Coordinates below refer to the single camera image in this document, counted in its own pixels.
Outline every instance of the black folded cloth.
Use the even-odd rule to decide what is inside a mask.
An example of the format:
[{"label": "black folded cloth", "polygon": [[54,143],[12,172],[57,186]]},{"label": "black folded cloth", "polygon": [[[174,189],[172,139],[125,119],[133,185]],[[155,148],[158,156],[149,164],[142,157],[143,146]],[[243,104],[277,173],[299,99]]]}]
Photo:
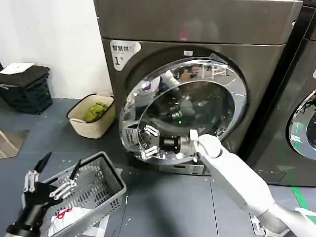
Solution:
[{"label": "black folded cloth", "polygon": [[47,74],[49,70],[50,68],[47,67],[33,65],[22,73],[11,75],[0,73],[0,84],[25,87]]}]

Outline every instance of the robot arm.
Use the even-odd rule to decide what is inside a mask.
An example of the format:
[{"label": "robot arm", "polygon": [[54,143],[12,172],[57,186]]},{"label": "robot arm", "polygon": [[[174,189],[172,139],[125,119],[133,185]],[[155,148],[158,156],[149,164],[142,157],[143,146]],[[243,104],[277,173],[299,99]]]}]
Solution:
[{"label": "robot arm", "polygon": [[67,198],[76,186],[76,176],[80,168],[81,160],[72,171],[68,181],[60,187],[49,183],[39,182],[39,174],[44,170],[51,153],[41,159],[34,170],[28,171],[24,180],[24,209],[18,220],[6,229],[5,237],[39,237],[40,227],[48,209],[60,204]]},{"label": "robot arm", "polygon": [[297,237],[316,237],[316,225],[300,212],[276,204],[267,183],[237,155],[227,151],[217,137],[198,137],[191,130],[190,139],[214,180],[242,210],[255,215],[262,226],[276,234],[290,229]]}]

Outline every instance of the white wall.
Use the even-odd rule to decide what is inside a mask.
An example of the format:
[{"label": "white wall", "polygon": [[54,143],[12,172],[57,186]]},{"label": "white wall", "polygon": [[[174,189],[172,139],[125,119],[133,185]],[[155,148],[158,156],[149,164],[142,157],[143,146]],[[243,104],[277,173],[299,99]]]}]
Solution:
[{"label": "white wall", "polygon": [[53,97],[112,91],[93,0],[1,0],[0,62],[50,67]]}]

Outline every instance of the gray plastic basket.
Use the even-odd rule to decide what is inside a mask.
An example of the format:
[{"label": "gray plastic basket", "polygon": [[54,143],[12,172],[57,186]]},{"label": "gray plastic basket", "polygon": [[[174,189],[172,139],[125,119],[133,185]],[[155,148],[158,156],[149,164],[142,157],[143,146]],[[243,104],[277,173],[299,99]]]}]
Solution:
[{"label": "gray plastic basket", "polygon": [[[92,211],[54,234],[54,237],[78,236],[121,206],[122,196],[126,192],[126,184],[116,172],[106,153],[99,152],[85,159],[81,164],[82,167],[79,169],[76,180],[77,186],[61,204],[48,210],[40,229],[41,237],[48,236],[48,229],[51,225],[50,218],[58,215],[62,209],[84,207],[92,209]],[[52,185],[59,187],[68,180],[74,167],[54,175],[45,180],[44,183],[57,178]]]}]

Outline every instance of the washing machine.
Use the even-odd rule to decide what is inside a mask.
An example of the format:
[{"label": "washing machine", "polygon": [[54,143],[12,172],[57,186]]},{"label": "washing machine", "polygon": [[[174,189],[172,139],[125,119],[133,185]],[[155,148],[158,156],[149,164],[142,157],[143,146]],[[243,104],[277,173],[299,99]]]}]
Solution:
[{"label": "washing machine", "polygon": [[270,184],[316,186],[315,25],[316,1],[305,1],[242,145],[240,156]]},{"label": "washing machine", "polygon": [[190,129],[236,152],[301,7],[297,0],[95,0],[126,151],[159,170],[194,175],[208,171],[177,150]]}]

